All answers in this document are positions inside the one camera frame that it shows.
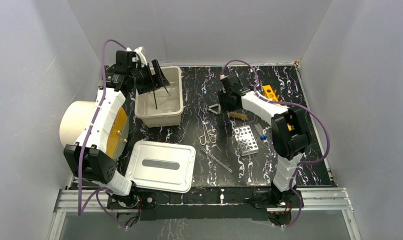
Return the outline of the white clay triangle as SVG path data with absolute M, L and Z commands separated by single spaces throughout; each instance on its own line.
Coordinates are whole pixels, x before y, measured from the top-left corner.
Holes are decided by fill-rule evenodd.
M 207 110 L 215 115 L 220 115 L 221 114 L 221 105 L 219 103 L 209 105 Z

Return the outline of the black wire tripod stand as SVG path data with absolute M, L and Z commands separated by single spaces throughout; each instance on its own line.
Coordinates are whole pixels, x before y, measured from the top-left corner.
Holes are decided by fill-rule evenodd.
M 171 97 L 171 91 L 169 86 L 162 86 L 161 88 L 153 92 L 154 106 L 157 110 L 160 110 L 162 105 L 165 104 Z

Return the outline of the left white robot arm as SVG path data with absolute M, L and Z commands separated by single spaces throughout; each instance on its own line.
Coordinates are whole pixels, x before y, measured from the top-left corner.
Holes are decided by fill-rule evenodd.
M 123 134 L 129 127 L 123 104 L 132 91 L 143 95 L 170 85 L 158 60 L 148 62 L 144 52 L 143 46 L 116 51 L 115 63 L 102 69 L 96 100 L 73 102 L 59 129 L 63 155 L 78 186 L 86 180 L 107 188 L 119 195 L 126 208 L 135 207 L 139 195 L 116 164 L 124 152 Z

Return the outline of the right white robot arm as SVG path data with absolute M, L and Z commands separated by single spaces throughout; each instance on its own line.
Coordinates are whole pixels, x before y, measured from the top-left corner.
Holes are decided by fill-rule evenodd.
M 259 91 L 244 86 L 236 75 L 221 75 L 222 89 L 218 91 L 219 104 L 226 112 L 247 110 L 270 125 L 271 138 L 278 162 L 273 178 L 277 188 L 271 201 L 284 207 L 291 200 L 289 191 L 295 190 L 296 170 L 312 136 L 305 114 L 309 109 L 293 102 L 272 101 Z

